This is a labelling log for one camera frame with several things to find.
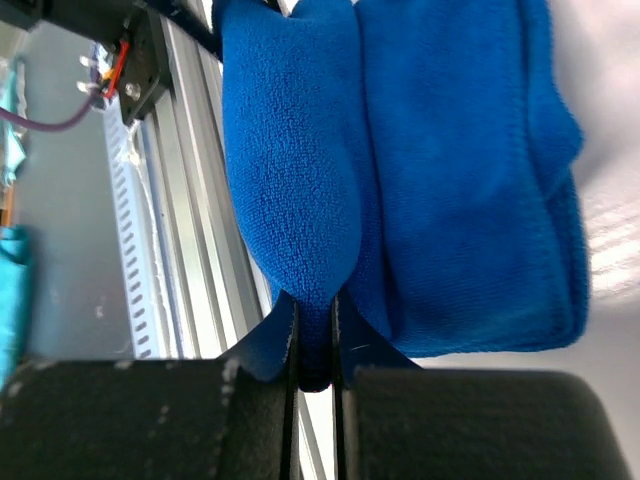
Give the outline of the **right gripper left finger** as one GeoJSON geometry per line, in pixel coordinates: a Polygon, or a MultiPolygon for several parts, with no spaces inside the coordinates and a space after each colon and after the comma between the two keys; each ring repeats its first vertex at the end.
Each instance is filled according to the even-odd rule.
{"type": "Polygon", "coordinates": [[[213,360],[32,361],[1,394],[5,479],[296,479],[298,307],[213,360]]]}

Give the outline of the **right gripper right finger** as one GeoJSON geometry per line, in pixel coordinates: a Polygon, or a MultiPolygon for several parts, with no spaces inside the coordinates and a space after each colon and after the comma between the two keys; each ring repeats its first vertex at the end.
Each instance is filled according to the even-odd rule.
{"type": "Polygon", "coordinates": [[[332,305],[340,479],[626,479],[603,405],[554,371],[424,369],[332,305]]]}

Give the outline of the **blue towel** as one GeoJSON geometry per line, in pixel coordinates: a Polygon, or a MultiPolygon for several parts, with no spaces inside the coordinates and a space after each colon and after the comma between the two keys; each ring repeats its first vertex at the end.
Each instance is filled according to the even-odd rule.
{"type": "Polygon", "coordinates": [[[242,237],[299,304],[299,385],[331,380],[331,304],[411,358],[583,332],[580,129],[544,1],[218,1],[242,237]]]}

